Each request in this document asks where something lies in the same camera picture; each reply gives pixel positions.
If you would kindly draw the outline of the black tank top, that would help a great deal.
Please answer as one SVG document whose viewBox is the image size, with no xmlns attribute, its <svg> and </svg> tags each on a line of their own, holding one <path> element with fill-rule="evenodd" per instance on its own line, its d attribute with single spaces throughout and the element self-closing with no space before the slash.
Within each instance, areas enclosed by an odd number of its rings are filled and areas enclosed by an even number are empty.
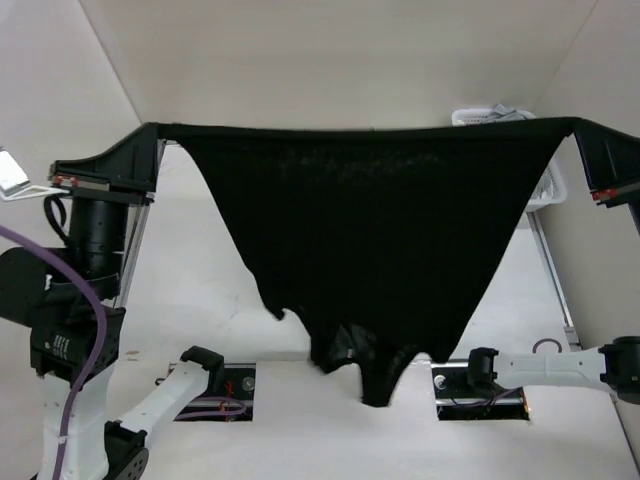
<svg viewBox="0 0 640 480">
<path fill-rule="evenodd" d="M 199 168 L 264 306 L 293 311 L 325 372 L 390 402 L 413 358 L 446 361 L 569 119 L 404 131 L 163 124 Z"/>
</svg>

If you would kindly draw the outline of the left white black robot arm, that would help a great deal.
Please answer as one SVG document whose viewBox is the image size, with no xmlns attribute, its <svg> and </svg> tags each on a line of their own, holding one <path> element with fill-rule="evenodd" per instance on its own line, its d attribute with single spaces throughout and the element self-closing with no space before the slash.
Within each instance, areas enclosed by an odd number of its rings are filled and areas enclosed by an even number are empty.
<svg viewBox="0 0 640 480">
<path fill-rule="evenodd" d="M 198 396 L 224 387 L 224 359 L 186 350 L 170 375 L 117 420 L 106 397 L 119 357 L 126 301 L 168 141 L 147 123 L 105 152 L 58 160 L 44 186 L 1 156 L 1 198 L 41 198 L 58 248 L 3 228 L 1 314 L 27 327 L 43 382 L 42 479 L 138 479 L 158 431 Z"/>
</svg>

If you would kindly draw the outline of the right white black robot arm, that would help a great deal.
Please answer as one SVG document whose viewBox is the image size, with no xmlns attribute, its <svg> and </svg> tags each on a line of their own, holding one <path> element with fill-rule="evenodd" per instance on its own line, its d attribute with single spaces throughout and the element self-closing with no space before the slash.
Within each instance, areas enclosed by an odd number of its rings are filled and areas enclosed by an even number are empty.
<svg viewBox="0 0 640 480">
<path fill-rule="evenodd" d="M 593 201 L 626 206 L 639 224 L 639 139 L 590 120 L 566 117 L 575 137 Z M 509 354 L 476 348 L 468 357 L 464 384 L 473 394 L 496 396 L 525 386 L 576 387 L 603 391 L 639 403 L 639 338 L 622 336 L 577 352 Z"/>
</svg>

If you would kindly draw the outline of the grey tank top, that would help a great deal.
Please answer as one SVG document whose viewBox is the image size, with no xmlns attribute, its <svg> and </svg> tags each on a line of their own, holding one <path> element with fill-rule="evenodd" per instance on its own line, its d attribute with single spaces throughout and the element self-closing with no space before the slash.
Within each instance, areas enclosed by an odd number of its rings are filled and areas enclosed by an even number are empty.
<svg viewBox="0 0 640 480">
<path fill-rule="evenodd" d="M 496 122 L 531 120 L 535 115 L 529 111 L 497 104 L 492 109 L 493 120 Z"/>
</svg>

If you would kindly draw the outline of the white plastic basket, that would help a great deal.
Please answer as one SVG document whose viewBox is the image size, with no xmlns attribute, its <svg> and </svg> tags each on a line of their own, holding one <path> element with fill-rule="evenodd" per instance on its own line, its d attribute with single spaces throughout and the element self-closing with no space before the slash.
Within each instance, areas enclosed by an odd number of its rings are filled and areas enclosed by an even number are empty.
<svg viewBox="0 0 640 480">
<path fill-rule="evenodd" d="M 467 126 L 499 123 L 493 120 L 493 107 L 477 107 L 455 110 L 451 114 L 451 124 L 453 126 Z M 535 212 L 547 206 L 557 205 L 563 203 L 566 199 L 566 185 L 556 159 L 552 157 L 536 188 L 534 189 L 534 192 L 527 204 L 526 212 Z"/>
</svg>

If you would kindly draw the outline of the aluminium frame rail left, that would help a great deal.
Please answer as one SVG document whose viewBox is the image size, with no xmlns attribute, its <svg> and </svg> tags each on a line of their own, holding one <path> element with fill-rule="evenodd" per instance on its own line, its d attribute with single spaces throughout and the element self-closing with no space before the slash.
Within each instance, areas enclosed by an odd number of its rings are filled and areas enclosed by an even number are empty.
<svg viewBox="0 0 640 480">
<path fill-rule="evenodd" d="M 121 270 L 120 292 L 119 295 L 111 302 L 111 306 L 113 308 L 125 307 L 127 304 L 137 260 L 142 246 L 144 232 L 149 218 L 150 208 L 155 201 L 155 197 L 155 191 L 148 192 L 143 204 L 132 205 L 129 208 L 125 251 Z"/>
</svg>

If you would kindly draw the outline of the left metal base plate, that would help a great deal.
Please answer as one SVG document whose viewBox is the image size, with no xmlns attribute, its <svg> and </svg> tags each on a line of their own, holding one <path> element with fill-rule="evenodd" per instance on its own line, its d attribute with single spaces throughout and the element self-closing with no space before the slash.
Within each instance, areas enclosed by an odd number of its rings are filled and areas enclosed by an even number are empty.
<svg viewBox="0 0 640 480">
<path fill-rule="evenodd" d="M 229 363 L 223 379 L 199 394 L 176 417 L 178 422 L 250 422 L 254 414 L 256 365 Z"/>
</svg>

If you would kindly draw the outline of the metal base plate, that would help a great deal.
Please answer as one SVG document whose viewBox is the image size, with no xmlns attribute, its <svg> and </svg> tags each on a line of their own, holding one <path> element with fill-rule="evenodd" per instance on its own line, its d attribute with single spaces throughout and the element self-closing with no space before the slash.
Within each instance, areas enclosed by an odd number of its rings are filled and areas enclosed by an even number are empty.
<svg viewBox="0 0 640 480">
<path fill-rule="evenodd" d="M 471 386 L 467 364 L 454 362 L 431 366 L 435 409 L 440 421 L 529 421 L 529 407 L 522 388 Z"/>
<path fill-rule="evenodd" d="M 256 365 L 229 363 L 223 379 L 199 394 L 176 417 L 178 422 L 250 422 L 254 414 Z"/>
</svg>

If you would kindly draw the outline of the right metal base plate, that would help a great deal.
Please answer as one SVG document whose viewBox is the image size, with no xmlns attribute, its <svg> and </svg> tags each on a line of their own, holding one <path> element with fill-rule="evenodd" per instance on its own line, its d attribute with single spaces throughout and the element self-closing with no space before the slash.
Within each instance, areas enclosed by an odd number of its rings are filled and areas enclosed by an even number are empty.
<svg viewBox="0 0 640 480">
<path fill-rule="evenodd" d="M 471 386 L 467 364 L 454 362 L 431 366 L 435 409 L 440 421 L 529 421 L 529 407 L 522 388 Z"/>
</svg>

